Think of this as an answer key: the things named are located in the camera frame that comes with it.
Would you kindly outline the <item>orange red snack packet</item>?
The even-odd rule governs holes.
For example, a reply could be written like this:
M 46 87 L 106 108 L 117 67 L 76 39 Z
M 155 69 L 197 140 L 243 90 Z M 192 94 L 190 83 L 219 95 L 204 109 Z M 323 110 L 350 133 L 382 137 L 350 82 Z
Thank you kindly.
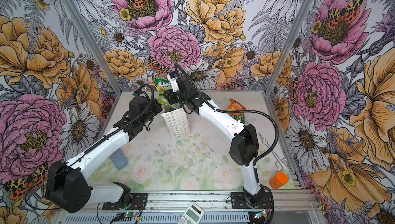
M 234 99 L 230 100 L 230 105 L 227 108 L 227 111 L 242 111 L 242 110 L 246 110 L 246 108 L 242 104 L 240 104 Z

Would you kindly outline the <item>green snack packet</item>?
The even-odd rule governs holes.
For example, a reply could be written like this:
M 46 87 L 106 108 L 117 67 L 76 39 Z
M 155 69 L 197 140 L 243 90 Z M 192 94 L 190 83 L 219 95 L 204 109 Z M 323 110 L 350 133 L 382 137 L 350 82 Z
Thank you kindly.
M 158 102 L 162 105 L 169 106 L 170 104 L 169 104 L 168 100 L 165 98 L 164 93 L 167 90 L 172 90 L 170 81 L 165 80 L 165 79 L 155 78 L 154 82 L 155 82 L 156 89 L 159 93 Z
M 240 121 L 241 123 L 245 124 L 245 115 L 244 114 L 236 114 L 234 119 Z

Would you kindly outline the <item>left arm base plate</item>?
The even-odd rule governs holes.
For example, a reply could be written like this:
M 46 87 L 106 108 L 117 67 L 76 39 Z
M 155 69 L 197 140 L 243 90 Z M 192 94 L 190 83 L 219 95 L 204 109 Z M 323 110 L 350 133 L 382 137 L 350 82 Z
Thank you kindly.
M 104 211 L 116 210 L 145 210 L 148 193 L 130 193 L 116 203 L 105 202 L 102 206 Z

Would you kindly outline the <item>white paper bag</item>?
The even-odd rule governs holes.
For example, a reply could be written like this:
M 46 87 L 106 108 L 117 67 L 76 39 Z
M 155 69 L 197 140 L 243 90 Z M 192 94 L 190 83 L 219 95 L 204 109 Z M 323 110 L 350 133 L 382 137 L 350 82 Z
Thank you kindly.
M 183 104 L 164 105 L 163 108 L 164 112 L 161 116 L 165 120 L 171 137 L 178 139 L 190 135 L 189 121 Z

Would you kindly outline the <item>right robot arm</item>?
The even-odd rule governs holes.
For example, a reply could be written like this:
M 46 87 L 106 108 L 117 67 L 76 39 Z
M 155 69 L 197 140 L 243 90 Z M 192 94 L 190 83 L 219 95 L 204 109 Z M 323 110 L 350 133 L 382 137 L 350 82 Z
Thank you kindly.
M 180 102 L 186 105 L 191 111 L 211 122 L 231 141 L 229 154 L 241 166 L 245 202 L 250 208 L 256 208 L 264 195 L 264 189 L 259 182 L 254 163 L 259 149 L 255 127 L 245 125 L 221 110 L 184 75 L 172 73 L 167 79 L 172 89 L 166 90 L 164 96 L 170 104 Z

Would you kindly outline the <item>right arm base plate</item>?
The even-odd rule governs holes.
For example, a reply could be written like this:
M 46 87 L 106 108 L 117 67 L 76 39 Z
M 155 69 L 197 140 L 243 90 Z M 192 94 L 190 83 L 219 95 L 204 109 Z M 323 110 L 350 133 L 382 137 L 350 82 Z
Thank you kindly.
M 231 192 L 232 209 L 272 209 L 274 201 L 268 191 L 261 191 L 256 195 L 248 192 Z

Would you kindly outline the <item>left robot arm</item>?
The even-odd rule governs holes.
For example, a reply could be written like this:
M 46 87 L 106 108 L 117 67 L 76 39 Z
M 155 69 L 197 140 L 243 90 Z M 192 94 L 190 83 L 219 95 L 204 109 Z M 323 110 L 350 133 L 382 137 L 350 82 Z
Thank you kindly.
M 125 184 L 89 185 L 88 179 L 97 167 L 148 128 L 154 117 L 162 112 L 153 95 L 146 97 L 142 90 L 135 93 L 129 110 L 107 134 L 77 156 L 49 167 L 45 199 L 70 213 L 90 204 L 109 203 L 119 209 L 131 204 L 131 189 Z

